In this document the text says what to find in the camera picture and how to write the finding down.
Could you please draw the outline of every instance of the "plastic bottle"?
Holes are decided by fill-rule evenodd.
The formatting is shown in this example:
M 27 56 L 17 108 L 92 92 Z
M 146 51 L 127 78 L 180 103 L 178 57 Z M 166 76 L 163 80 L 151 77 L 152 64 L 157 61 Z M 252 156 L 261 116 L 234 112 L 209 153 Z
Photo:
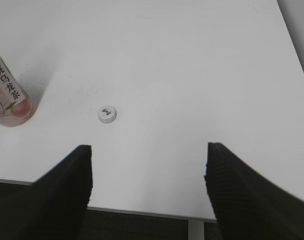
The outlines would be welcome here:
M 0 56 L 0 124 L 15 127 L 32 117 L 30 98 Z

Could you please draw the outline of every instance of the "bottle cap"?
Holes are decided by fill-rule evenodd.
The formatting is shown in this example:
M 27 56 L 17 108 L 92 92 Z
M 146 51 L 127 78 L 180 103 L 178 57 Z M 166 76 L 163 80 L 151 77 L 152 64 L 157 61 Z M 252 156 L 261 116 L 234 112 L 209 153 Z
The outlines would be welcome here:
M 116 119 L 116 111 L 112 106 L 103 106 L 98 110 L 98 118 L 104 124 L 110 124 Z

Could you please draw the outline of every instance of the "wall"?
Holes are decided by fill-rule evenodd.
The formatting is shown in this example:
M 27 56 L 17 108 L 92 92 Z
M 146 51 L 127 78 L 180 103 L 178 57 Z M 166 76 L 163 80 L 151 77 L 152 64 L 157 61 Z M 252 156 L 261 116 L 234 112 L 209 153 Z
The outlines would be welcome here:
M 304 0 L 277 0 L 304 71 Z

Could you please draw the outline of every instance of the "bottle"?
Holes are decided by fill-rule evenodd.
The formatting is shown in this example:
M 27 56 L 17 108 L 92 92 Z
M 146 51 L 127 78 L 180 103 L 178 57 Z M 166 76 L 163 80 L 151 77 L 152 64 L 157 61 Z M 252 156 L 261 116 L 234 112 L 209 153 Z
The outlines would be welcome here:
M 0 124 L 15 127 L 32 117 L 30 98 L 0 56 Z

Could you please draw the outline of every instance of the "pink beverage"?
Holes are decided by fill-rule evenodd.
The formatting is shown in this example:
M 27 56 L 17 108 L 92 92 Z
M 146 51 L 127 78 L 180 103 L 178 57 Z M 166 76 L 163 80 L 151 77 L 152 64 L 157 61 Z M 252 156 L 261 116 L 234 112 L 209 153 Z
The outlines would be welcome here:
M 0 56 L 0 124 L 15 127 L 32 117 L 30 98 Z

